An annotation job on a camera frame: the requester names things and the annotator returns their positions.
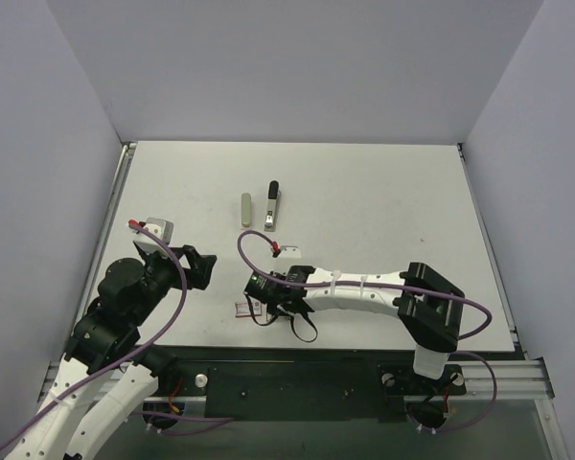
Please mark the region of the beige stapler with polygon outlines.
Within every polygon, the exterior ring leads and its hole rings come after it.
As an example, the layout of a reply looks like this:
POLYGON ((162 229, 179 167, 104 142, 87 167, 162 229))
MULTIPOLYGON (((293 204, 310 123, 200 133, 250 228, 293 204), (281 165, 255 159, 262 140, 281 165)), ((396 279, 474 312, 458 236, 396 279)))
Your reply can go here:
POLYGON ((250 193, 241 195, 241 227, 249 228, 252 225, 252 197, 250 193))

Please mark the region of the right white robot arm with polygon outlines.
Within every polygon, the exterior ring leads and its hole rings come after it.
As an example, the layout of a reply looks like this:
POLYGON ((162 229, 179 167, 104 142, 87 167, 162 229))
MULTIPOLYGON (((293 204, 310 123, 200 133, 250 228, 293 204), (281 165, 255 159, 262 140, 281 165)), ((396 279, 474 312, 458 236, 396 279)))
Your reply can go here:
POLYGON ((353 274, 297 264, 269 277, 252 273, 245 297, 266 305, 273 317, 314 312, 360 311, 400 320, 415 341, 411 385, 429 392, 444 378, 450 354, 457 350, 464 292, 424 263, 387 274, 353 274))

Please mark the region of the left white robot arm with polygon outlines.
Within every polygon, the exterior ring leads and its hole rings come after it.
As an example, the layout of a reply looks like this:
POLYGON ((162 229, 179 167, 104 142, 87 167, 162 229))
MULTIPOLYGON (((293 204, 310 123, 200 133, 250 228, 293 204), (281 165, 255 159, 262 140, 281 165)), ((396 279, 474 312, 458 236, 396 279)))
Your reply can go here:
POLYGON ((91 459, 146 397, 176 387, 176 356, 153 339, 141 343, 139 328, 170 290, 206 289, 217 258, 190 245, 136 249, 138 258, 119 259, 106 270, 10 459, 91 459))

